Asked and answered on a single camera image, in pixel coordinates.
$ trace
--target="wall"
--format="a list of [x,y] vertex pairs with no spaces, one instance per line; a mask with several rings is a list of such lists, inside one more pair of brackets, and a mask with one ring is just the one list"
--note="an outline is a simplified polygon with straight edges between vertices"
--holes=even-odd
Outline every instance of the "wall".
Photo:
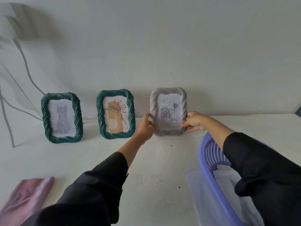
[[[96,118],[103,89],[129,89],[136,116],[156,87],[183,87],[209,115],[293,113],[301,98],[301,0],[0,0],[25,3],[40,35],[22,41],[35,83],[71,91]],[[35,107],[18,50],[0,58]],[[0,67],[2,93],[32,106]]]

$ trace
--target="white cloth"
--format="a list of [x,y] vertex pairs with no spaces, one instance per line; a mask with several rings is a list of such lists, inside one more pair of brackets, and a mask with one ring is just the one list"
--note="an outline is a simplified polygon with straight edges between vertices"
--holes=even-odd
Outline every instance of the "white cloth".
[[239,219],[247,225],[264,226],[263,219],[251,197],[239,197],[234,191],[236,183],[241,179],[239,173],[229,166],[218,165],[213,175]]

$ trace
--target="white table surface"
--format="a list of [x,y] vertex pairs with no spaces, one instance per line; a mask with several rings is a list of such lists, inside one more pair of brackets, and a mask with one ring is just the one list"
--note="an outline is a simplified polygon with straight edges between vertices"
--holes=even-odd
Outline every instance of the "white table surface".
[[[55,203],[64,189],[82,172],[91,170],[127,139],[106,140],[96,120],[84,121],[84,137],[78,143],[52,144],[41,121],[7,109],[15,144],[12,148],[0,116],[0,206],[26,178],[54,176],[56,181],[44,206]],[[268,144],[301,165],[301,118],[294,114],[216,116],[230,128]],[[129,169],[120,201],[117,225],[198,225],[184,173],[198,169],[198,148],[204,131],[180,137],[153,136],[145,143]]]

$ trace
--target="rose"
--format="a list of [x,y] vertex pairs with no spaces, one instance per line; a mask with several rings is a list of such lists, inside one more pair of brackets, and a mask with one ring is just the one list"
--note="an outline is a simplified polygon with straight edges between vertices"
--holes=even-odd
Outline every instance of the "rose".
[[164,107],[163,109],[161,109],[161,113],[160,113],[162,118],[169,118],[170,117],[170,110],[167,107]]

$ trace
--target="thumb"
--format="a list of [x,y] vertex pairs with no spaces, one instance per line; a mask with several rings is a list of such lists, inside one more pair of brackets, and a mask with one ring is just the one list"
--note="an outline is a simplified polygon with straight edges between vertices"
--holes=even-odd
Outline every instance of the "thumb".
[[181,127],[187,127],[188,125],[190,125],[189,120],[187,120],[187,121],[185,121],[183,123],[180,123]]

